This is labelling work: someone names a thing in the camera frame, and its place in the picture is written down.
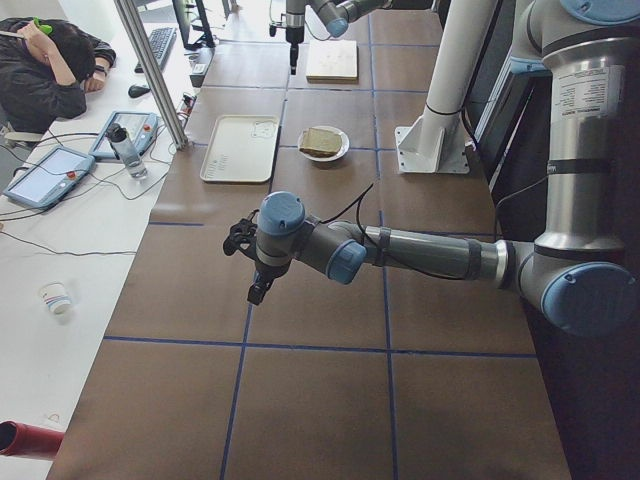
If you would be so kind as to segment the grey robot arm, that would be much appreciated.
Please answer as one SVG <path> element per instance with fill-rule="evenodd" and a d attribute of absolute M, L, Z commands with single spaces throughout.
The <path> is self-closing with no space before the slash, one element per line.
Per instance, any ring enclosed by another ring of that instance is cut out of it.
<path fill-rule="evenodd" d="M 297 73 L 299 45 L 305 38 L 307 7 L 313 10 L 331 38 L 339 38 L 350 23 L 374 10 L 390 8 L 392 4 L 392 1 L 383 0 L 348 0 L 340 3 L 330 0 L 286 0 L 284 20 L 280 27 L 285 30 L 285 39 L 290 45 L 290 73 Z"/>
<path fill-rule="evenodd" d="M 321 220 L 296 195 L 275 192 L 223 245 L 255 263 L 249 301 L 259 304 L 296 260 L 342 284 L 369 263 L 449 281 L 490 280 L 573 335 L 603 335 L 626 323 L 638 286 L 618 262 L 624 246 L 612 227 L 611 174 L 626 69 L 638 51 L 635 1 L 518 2 L 510 68 L 552 77 L 544 232 L 531 243 L 486 243 L 366 227 Z"/>

